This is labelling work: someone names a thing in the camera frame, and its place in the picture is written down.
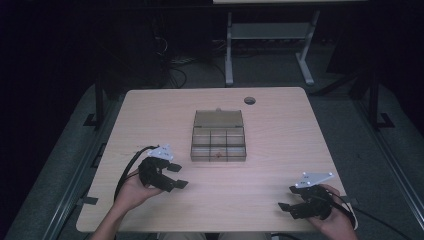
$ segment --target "black cable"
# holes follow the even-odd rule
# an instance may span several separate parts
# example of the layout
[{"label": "black cable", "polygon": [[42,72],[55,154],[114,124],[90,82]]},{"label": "black cable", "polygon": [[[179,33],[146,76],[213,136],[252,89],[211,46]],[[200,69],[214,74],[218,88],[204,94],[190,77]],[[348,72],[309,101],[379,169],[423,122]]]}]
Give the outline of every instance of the black cable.
[{"label": "black cable", "polygon": [[153,147],[153,146],[149,146],[149,147],[145,147],[143,149],[141,149],[140,151],[138,151],[134,157],[131,159],[131,161],[128,163],[127,167],[125,168],[124,172],[121,175],[121,178],[118,181],[118,185],[116,186],[115,189],[115,195],[113,197],[113,201],[116,200],[116,197],[118,196],[119,191],[122,188],[122,185],[124,185],[127,177],[128,177],[128,172],[130,171],[131,167],[134,165],[135,161],[137,161],[137,159],[140,157],[140,155],[145,152],[148,149],[155,149],[157,147]]},{"label": "black cable", "polygon": [[169,69],[170,71],[171,70],[174,70],[174,71],[177,71],[177,72],[180,72],[183,76],[184,76],[184,80],[183,80],[183,83],[181,84],[181,85],[178,85],[178,82],[177,82],[177,80],[175,79],[175,77],[172,75],[172,73],[170,72],[169,73],[169,75],[170,75],[170,78],[171,78],[171,83],[173,84],[173,86],[175,87],[175,88],[178,88],[178,89],[180,89],[180,88],[182,88],[182,87],[184,87],[184,85],[187,83],[187,74],[184,72],[184,71],[182,71],[182,70],[180,70],[180,69],[177,69],[177,68],[170,68]]},{"label": "black cable", "polygon": [[135,175],[138,175],[138,172],[133,173],[133,174],[131,174],[131,175],[128,175],[128,176],[127,176],[127,178],[125,178],[125,181],[127,181],[128,179],[130,179],[130,178],[134,177]]},{"label": "black cable", "polygon": [[373,220],[375,220],[375,221],[377,221],[377,222],[379,222],[379,223],[383,224],[384,226],[386,226],[386,227],[387,227],[387,228],[389,228],[390,230],[392,230],[392,231],[396,232],[397,234],[399,234],[400,236],[402,236],[404,239],[412,240],[410,237],[406,236],[404,233],[402,233],[401,231],[397,230],[396,228],[394,228],[394,227],[393,227],[393,226],[391,226],[390,224],[388,224],[388,223],[386,223],[386,222],[384,222],[384,221],[382,221],[382,220],[380,220],[380,219],[378,219],[378,218],[374,217],[373,215],[371,215],[371,214],[369,214],[369,213],[367,213],[367,212],[365,212],[365,211],[362,211],[361,209],[358,209],[358,208],[356,208],[356,207],[352,207],[352,208],[353,208],[353,210],[355,210],[355,211],[357,211],[357,212],[359,212],[359,213],[362,213],[363,215],[365,215],[365,216],[367,216],[367,217],[369,217],[369,218],[371,218],[371,219],[373,219]]},{"label": "black cable", "polygon": [[[333,196],[336,196],[336,197],[339,197],[340,198],[340,196],[338,196],[338,195],[336,195],[336,194],[333,194],[332,192],[330,192],[330,191],[328,191],[327,189],[326,189],[326,191],[327,191],[327,193],[329,193],[329,194],[331,194],[331,195],[333,195]],[[330,201],[328,201],[327,199],[324,199],[324,198],[321,198],[321,197],[318,197],[318,196],[315,196],[315,195],[308,195],[309,197],[311,197],[311,198],[314,198],[314,199],[317,199],[317,200],[320,200],[320,201],[323,201],[323,202],[326,202],[326,203],[328,203],[330,206],[332,206],[332,207],[334,207],[334,208],[336,208],[336,209],[338,209],[339,211],[341,211],[343,214],[345,214],[346,215],[346,217],[348,217],[349,218],[349,220],[351,221],[351,223],[352,223],[352,227],[355,229],[356,228],[356,226],[357,226],[357,222],[358,222],[358,220],[356,219],[356,217],[355,217],[355,215],[353,214],[353,212],[352,212],[352,209],[350,209],[350,207],[349,207],[349,205],[347,205],[347,203],[343,200],[343,199],[341,199],[342,200],[342,202],[343,203],[345,203],[346,204],[346,206],[348,207],[348,210],[346,210],[346,208],[344,208],[342,205],[340,205],[340,204],[338,204],[338,203],[336,203],[334,200],[332,200],[331,202]]]},{"label": "black cable", "polygon": [[216,65],[215,63],[210,62],[209,64],[212,65],[212,66],[214,66],[216,69],[218,69],[218,71],[221,73],[221,75],[222,75],[222,77],[224,78],[224,81],[225,81],[225,73],[224,73],[224,71],[222,71],[222,69],[218,65]]},{"label": "black cable", "polygon": [[[255,53],[249,54],[249,48],[255,50]],[[252,47],[252,46],[248,46],[248,45],[245,47],[245,49],[243,49],[244,52],[242,51],[242,52],[237,53],[237,50],[240,50],[240,49],[238,49],[237,47],[234,47],[234,49],[233,49],[234,53],[231,55],[233,58],[252,58],[252,57],[256,57],[256,56],[261,55],[261,53],[260,53],[260,51],[257,47]]]},{"label": "black cable", "polygon": [[[352,209],[349,207],[349,205],[346,203],[346,201],[345,201],[342,197],[340,197],[340,196],[338,196],[337,194],[334,194],[334,193],[332,193],[332,192],[330,192],[330,191],[328,191],[328,190],[327,190],[327,192],[329,192],[331,195],[336,196],[337,198],[339,198],[339,199],[343,202],[343,204],[345,204],[345,205],[347,206],[347,208],[349,209],[349,211],[353,214]],[[399,234],[400,236],[402,236],[404,239],[412,240],[411,238],[409,238],[408,236],[406,236],[404,233],[402,233],[401,231],[397,230],[395,227],[391,226],[390,224],[388,224],[388,223],[384,222],[383,220],[380,220],[380,219],[378,219],[378,218],[376,218],[376,217],[372,216],[371,214],[369,214],[369,213],[367,213],[367,212],[365,212],[365,211],[362,211],[362,210],[360,210],[360,209],[358,209],[358,208],[356,208],[356,207],[353,207],[353,206],[352,206],[352,208],[353,208],[353,210],[355,210],[355,211],[357,211],[357,212],[359,212],[359,213],[362,213],[363,215],[365,215],[365,216],[367,216],[367,217],[369,217],[369,218],[371,218],[371,219],[373,219],[373,220],[375,220],[375,221],[377,221],[377,222],[379,222],[379,223],[383,224],[383,225],[384,225],[384,226],[386,226],[387,228],[391,229],[392,231],[394,231],[394,232],[396,232],[397,234]]]},{"label": "black cable", "polygon": [[90,236],[90,234],[88,233],[87,235],[85,235],[83,240],[86,240],[89,236]]},{"label": "black cable", "polygon": [[292,235],[289,235],[289,234],[286,234],[286,233],[273,233],[273,234],[271,234],[271,237],[276,237],[276,236],[287,237],[287,238],[290,238],[290,239],[293,239],[293,240],[301,240],[301,239],[299,239],[295,236],[292,236]]},{"label": "black cable", "polygon": [[127,64],[126,62],[124,62],[124,60],[122,60],[121,58],[119,58],[118,56],[116,56],[112,51],[110,51],[108,48],[106,48],[99,40],[97,40],[97,38],[92,33],[90,33],[90,37],[107,54],[109,54],[111,57],[113,57],[115,60],[117,60],[119,63],[121,63],[122,66],[126,67],[128,70],[130,70],[131,72],[133,72],[136,77],[138,77],[140,79],[143,79],[143,77],[141,77],[133,67],[131,67],[129,64]]}]

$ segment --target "floor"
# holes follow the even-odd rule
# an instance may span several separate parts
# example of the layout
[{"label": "floor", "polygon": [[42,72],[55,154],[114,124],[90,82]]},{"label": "floor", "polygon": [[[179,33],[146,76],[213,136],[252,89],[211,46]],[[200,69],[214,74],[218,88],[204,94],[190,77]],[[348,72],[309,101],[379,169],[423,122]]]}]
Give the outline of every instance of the floor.
[{"label": "floor", "polygon": [[[279,48],[250,49],[233,59],[234,88],[299,86],[315,92],[342,77],[326,73],[334,46],[315,44],[307,62],[316,84],[302,79],[294,53],[300,43]],[[187,81],[183,88],[222,88],[224,58],[212,62],[193,61],[176,65]],[[184,75],[172,71],[182,83]],[[165,88],[172,88],[171,82]],[[352,100],[351,83],[321,97],[309,97],[312,108],[353,206],[390,224],[410,239],[424,239],[419,214],[406,197],[405,185],[394,171],[393,159],[401,167],[411,189],[424,197],[424,139],[400,108],[394,95],[380,87],[379,112],[387,113],[395,128],[375,131],[364,117],[367,97]],[[94,87],[87,89],[52,151],[6,239],[87,239],[89,234],[75,228],[84,196],[101,162],[124,95],[105,99],[105,122],[98,130],[84,126],[88,114],[95,112]],[[405,239],[383,224],[356,211],[360,239]],[[325,239],[317,232],[290,233],[299,239]],[[119,233],[117,239],[154,239],[155,234]]]}]

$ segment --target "forearm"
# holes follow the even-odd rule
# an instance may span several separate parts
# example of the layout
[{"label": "forearm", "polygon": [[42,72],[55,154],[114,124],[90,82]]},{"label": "forearm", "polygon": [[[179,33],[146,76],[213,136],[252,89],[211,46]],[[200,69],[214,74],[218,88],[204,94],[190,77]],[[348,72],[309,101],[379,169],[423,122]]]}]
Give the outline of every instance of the forearm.
[{"label": "forearm", "polygon": [[113,240],[126,213],[126,211],[112,207],[97,227],[91,240]]}]

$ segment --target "gray carpet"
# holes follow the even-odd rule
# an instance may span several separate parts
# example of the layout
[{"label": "gray carpet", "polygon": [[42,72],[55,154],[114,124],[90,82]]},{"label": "gray carpet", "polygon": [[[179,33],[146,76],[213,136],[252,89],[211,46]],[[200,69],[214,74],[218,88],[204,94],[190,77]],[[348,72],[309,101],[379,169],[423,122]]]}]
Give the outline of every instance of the gray carpet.
[{"label": "gray carpet", "polygon": [[[313,45],[307,62],[316,84],[306,86],[297,66],[294,52],[299,46],[287,46],[280,50],[261,50],[259,55],[234,58],[233,87],[284,87],[300,86],[306,92],[325,87],[339,75],[326,73],[332,46]],[[223,57],[215,58],[215,65],[194,62],[178,69],[187,74],[184,88],[224,87]],[[182,82],[183,76],[173,72]],[[334,159],[340,177],[350,198],[359,209],[389,223],[407,234],[411,239],[424,239],[423,229],[414,217],[402,191],[389,168],[385,155],[376,143],[374,132],[364,120],[358,104],[348,97],[350,84],[344,85],[324,97],[310,97],[312,108]],[[88,114],[94,113],[94,89],[91,87],[80,100],[61,138],[52,151],[42,173],[35,183],[25,204],[21,208],[6,239],[43,239],[51,226],[55,211],[67,190],[81,159],[95,160],[97,150],[107,143],[119,112],[123,98],[106,100],[107,121],[99,131],[83,126]],[[424,140],[399,107],[391,92],[382,87],[380,111],[389,114],[396,128],[382,129],[379,133],[400,160],[405,174],[417,191],[424,197]],[[81,195],[90,185],[95,168],[88,164],[81,172],[81,181],[76,195]],[[89,237],[75,229],[81,206],[69,212],[63,231],[58,239],[84,239]],[[402,239],[396,233],[374,220],[356,213],[359,221],[357,230],[360,239]],[[325,239],[319,233],[295,233],[300,239]],[[120,233],[117,239],[145,239],[147,234]]]}]

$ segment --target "electronic device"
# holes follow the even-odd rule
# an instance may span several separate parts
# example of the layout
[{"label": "electronic device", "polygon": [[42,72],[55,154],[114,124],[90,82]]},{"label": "electronic device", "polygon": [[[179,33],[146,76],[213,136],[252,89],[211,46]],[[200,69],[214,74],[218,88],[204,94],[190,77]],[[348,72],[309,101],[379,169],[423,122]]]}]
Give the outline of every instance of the electronic device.
[{"label": "electronic device", "polygon": [[343,206],[334,202],[332,197],[333,194],[324,187],[320,185],[304,188],[291,186],[290,191],[294,194],[300,194],[300,197],[305,201],[295,205],[278,203],[281,210],[290,212],[293,219],[319,217],[321,220],[324,220],[330,216],[333,208],[337,208],[349,218],[352,227],[354,229],[356,228],[356,219],[352,211],[348,211]]},{"label": "electronic device", "polygon": [[156,188],[171,192],[174,188],[183,189],[188,184],[187,181],[173,180],[162,174],[162,169],[171,172],[179,172],[181,166],[170,163],[168,160],[156,157],[147,157],[138,166],[138,176],[143,185],[150,184]]}]

